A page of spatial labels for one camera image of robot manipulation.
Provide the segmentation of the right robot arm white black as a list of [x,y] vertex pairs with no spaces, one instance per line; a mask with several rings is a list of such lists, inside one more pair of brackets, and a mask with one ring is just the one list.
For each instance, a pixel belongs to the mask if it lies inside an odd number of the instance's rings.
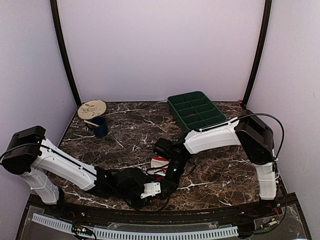
[[277,196],[276,162],[273,130],[263,122],[261,113],[244,110],[241,116],[212,127],[191,130],[174,141],[160,138],[158,155],[169,160],[163,183],[170,192],[179,185],[185,165],[191,155],[226,146],[242,146],[254,165],[259,183],[259,197],[255,213],[266,217],[275,208]]

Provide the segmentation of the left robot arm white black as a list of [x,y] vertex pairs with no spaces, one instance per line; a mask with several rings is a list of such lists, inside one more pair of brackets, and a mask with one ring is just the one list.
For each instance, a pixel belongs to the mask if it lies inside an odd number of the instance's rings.
[[169,199],[171,193],[166,186],[139,168],[103,169],[86,164],[55,146],[45,133],[39,125],[14,133],[0,164],[22,177],[58,217],[67,218],[71,208],[64,202],[63,190],[51,182],[47,172],[90,195],[122,199],[134,210],[147,206],[154,197]]

